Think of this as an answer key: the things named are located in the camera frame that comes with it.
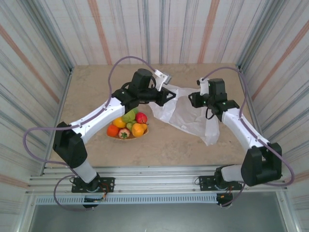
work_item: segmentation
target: mounting plate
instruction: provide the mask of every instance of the mounting plate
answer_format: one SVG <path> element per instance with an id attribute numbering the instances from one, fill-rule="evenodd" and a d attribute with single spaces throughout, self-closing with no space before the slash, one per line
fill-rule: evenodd
<path id="1" fill-rule="evenodd" d="M 201 191 L 227 190 L 229 186 L 232 186 L 232 191 L 242 189 L 242 185 L 237 181 L 227 182 L 226 188 L 219 188 L 213 175 L 202 175 L 198 179 Z"/>
<path id="2" fill-rule="evenodd" d="M 102 185 L 105 192 L 114 192 L 114 186 L 115 186 L 115 178 L 114 177 L 100 177 L 99 182 L 107 184 L 108 190 L 106 189 L 106 185 Z M 73 193 L 77 193 L 77 192 L 78 193 L 84 193 L 84 192 L 87 193 L 87 192 L 89 192 L 86 189 L 84 181 L 80 177 L 74 178 L 71 191 Z M 102 192 L 103 193 L 103 190 L 100 187 L 98 187 L 96 189 L 96 191 L 94 191 L 94 192 Z"/>

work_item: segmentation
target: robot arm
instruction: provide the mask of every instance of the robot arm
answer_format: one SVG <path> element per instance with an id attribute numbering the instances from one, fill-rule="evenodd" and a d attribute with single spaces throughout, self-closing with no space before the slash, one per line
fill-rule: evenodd
<path id="1" fill-rule="evenodd" d="M 221 122 L 227 125 L 246 152 L 242 165 L 230 165 L 216 170 L 216 185 L 220 189 L 224 189 L 228 186 L 227 182 L 231 181 L 244 182 L 248 186 L 254 186 L 280 179 L 281 160 L 268 151 L 247 130 L 244 123 L 258 139 L 268 144 L 280 155 L 282 153 L 281 147 L 277 143 L 270 144 L 254 129 L 244 115 L 239 117 L 240 109 L 237 103 L 234 100 L 227 100 L 223 79 L 203 80 L 201 78 L 197 81 L 197 84 L 200 85 L 200 92 L 189 95 L 192 106 L 195 108 L 206 106 L 208 108 L 206 114 L 210 109 L 211 117 L 217 116 Z"/>
<path id="2" fill-rule="evenodd" d="M 71 130 L 56 131 L 53 149 L 78 174 L 81 179 L 82 189 L 88 192 L 99 190 L 100 176 L 88 162 L 85 148 L 85 144 L 93 135 L 114 119 L 137 107 L 140 103 L 155 102 L 163 106 L 176 96 L 175 93 L 163 87 L 163 84 L 169 83 L 171 77 L 159 70 L 156 70 L 154 74 L 156 78 L 153 77 L 150 71 L 138 69 L 134 73 L 131 82 L 124 84 L 112 94 L 108 105 L 105 102 L 87 116 L 70 123 L 71 126 L 79 125 L 79 127 Z M 151 80 L 155 83 L 154 87 L 149 87 Z M 105 110 L 100 115 L 82 124 L 96 115 L 102 108 L 105 108 Z M 67 126 L 66 123 L 61 122 L 57 127 Z"/>

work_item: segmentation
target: fruit bowl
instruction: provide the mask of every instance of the fruit bowl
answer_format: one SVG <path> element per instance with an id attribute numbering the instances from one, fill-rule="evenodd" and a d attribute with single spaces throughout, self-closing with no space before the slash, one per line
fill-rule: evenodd
<path id="1" fill-rule="evenodd" d="M 113 120 L 106 130 L 106 134 L 114 139 L 131 140 L 148 133 L 147 116 L 132 109 L 125 115 Z"/>
<path id="2" fill-rule="evenodd" d="M 148 130 L 148 128 L 147 128 L 147 129 L 145 130 L 143 136 L 146 135 L 146 134 L 148 134 L 148 132 L 149 132 L 149 130 Z M 117 140 L 122 140 L 122 141 L 141 138 L 141 137 L 135 137 L 132 133 L 130 133 L 129 137 L 127 137 L 126 139 L 122 139 L 122 138 L 120 138 L 118 135 L 115 136 L 115 137 L 111 137 L 111 136 L 108 136 L 108 137 L 113 138 L 113 139 L 117 139 Z"/>

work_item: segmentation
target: white plastic bag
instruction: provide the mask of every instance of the white plastic bag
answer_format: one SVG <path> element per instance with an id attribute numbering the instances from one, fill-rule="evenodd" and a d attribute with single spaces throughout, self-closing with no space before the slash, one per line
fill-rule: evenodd
<path id="1" fill-rule="evenodd" d="M 200 137 L 206 145 L 215 144 L 220 134 L 217 117 L 206 119 L 206 107 L 194 108 L 188 99 L 188 95 L 198 92 L 199 89 L 181 88 L 173 85 L 167 85 L 165 88 L 176 93 L 176 97 L 165 103 L 163 107 L 153 102 L 149 103 L 154 117 L 184 132 Z"/>

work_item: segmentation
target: beige tabletop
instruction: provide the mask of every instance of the beige tabletop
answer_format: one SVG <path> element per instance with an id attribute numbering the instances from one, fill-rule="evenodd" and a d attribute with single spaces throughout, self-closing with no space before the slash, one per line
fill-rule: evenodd
<path id="1" fill-rule="evenodd" d="M 196 80 L 224 64 L 169 64 L 154 65 L 172 75 L 170 84 L 198 88 Z M 108 65 L 77 66 L 74 69 L 61 121 L 76 121 L 103 104 L 108 97 Z M 138 68 L 145 65 L 119 65 L 112 75 L 113 90 L 131 80 Z M 210 78 L 222 78 L 228 99 L 242 104 L 244 94 L 237 73 L 221 70 Z M 197 136 L 185 133 L 154 118 L 148 105 L 139 110 L 148 116 L 149 133 L 141 138 L 122 141 L 100 130 L 86 144 L 89 162 L 99 166 L 172 166 L 172 165 L 222 165 L 243 162 L 245 152 L 234 134 L 219 123 L 220 137 L 217 144 L 206 146 Z M 251 122 L 247 106 L 244 115 Z M 62 161 L 53 151 L 50 160 Z"/>

